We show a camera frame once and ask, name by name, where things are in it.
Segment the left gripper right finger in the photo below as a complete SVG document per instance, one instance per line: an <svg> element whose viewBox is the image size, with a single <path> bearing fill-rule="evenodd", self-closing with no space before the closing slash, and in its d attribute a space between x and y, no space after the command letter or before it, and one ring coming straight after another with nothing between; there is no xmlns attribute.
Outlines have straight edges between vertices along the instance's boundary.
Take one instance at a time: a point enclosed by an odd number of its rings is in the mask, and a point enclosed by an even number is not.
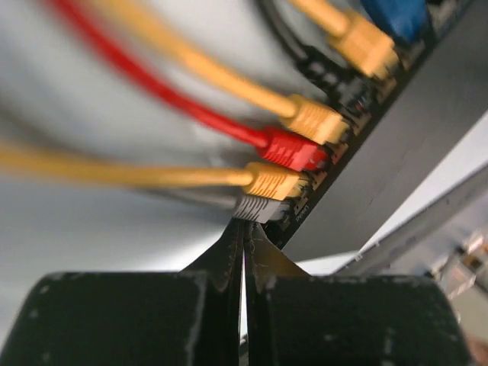
<svg viewBox="0 0 488 366"><path fill-rule="evenodd" d="M425 276L312 276L258 224L244 235L251 365L470 365L438 285Z"/></svg>

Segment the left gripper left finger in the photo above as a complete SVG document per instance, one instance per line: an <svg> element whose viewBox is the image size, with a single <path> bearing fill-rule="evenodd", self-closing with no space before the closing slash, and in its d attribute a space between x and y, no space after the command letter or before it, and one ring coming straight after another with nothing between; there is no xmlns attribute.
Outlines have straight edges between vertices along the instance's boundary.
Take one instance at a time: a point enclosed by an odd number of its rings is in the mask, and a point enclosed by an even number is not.
<svg viewBox="0 0 488 366"><path fill-rule="evenodd" d="M3 365L236 365L244 223L181 271L56 272L25 298Z"/></svg>

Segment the black network switch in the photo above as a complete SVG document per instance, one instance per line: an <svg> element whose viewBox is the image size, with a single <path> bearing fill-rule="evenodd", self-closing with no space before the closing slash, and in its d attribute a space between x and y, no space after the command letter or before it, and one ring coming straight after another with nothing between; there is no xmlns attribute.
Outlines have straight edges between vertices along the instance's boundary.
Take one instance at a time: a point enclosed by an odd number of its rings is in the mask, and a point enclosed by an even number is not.
<svg viewBox="0 0 488 366"><path fill-rule="evenodd" d="M295 260L360 249L487 110L487 3L430 1L358 132L267 238Z"/></svg>

